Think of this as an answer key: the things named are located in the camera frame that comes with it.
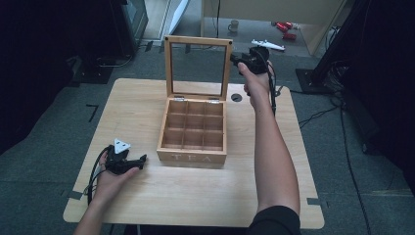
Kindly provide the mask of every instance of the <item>lid frame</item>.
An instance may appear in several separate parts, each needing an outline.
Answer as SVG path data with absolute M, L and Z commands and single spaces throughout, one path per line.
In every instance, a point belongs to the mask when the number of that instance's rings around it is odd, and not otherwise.
M 225 48 L 225 57 L 223 62 L 223 75 L 221 82 L 220 95 L 217 94 L 200 94 L 200 93 L 185 93 L 185 92 L 173 92 L 173 64 L 171 46 L 173 43 L 178 44 L 193 44 L 193 45 L 206 45 L 206 46 L 223 46 Z M 229 72 L 231 68 L 231 54 L 232 54 L 232 39 L 222 38 L 209 38 L 209 37 L 188 37 L 188 36 L 175 36 L 167 35 L 164 37 L 164 52 L 165 52 L 165 78 L 167 83 L 167 97 L 174 98 L 182 96 L 186 99 L 203 99 L 209 100 L 217 98 L 219 101 L 226 101 Z

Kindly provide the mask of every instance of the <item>wooden tea box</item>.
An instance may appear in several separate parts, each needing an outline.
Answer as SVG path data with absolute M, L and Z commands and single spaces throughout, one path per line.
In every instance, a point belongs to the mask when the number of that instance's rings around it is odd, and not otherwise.
M 157 148 L 160 160 L 224 164 L 232 40 L 168 35 L 164 52 L 167 97 Z M 189 72 L 197 71 L 202 82 L 187 80 L 194 77 Z M 205 85 L 217 92 L 206 93 Z

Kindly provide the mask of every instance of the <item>person's left arm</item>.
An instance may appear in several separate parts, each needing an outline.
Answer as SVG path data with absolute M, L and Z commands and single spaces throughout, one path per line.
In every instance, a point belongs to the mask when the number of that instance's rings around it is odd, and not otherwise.
M 122 186 L 139 170 L 138 167 L 130 169 L 122 175 L 114 175 L 105 171 L 107 152 L 100 159 L 101 170 L 98 176 L 97 189 L 91 204 L 88 206 L 82 219 L 79 221 L 73 234 L 100 234 L 103 223 L 103 217 L 107 208 L 118 194 Z

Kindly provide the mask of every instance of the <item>black handheld controller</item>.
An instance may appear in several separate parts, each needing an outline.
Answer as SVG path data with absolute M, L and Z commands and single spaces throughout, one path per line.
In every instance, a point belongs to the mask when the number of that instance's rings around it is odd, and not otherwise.
M 110 145 L 105 168 L 114 174 L 124 174 L 133 167 L 142 169 L 146 162 L 147 155 L 143 155 L 139 160 L 128 161 L 126 159 L 128 153 L 128 150 L 124 150 L 121 153 L 116 154 L 114 145 Z
M 262 74 L 268 72 L 267 61 L 269 59 L 269 51 L 266 47 L 256 46 L 250 48 L 250 53 L 242 53 L 241 58 L 231 55 L 231 62 L 234 66 L 242 62 L 247 65 L 248 69 L 254 74 Z

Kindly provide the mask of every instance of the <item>black sleeve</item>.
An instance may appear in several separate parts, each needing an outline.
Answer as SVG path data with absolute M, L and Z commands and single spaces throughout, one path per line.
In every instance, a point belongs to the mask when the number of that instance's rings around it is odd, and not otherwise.
M 260 211 L 248 229 L 248 235 L 300 234 L 300 218 L 291 209 L 274 206 Z

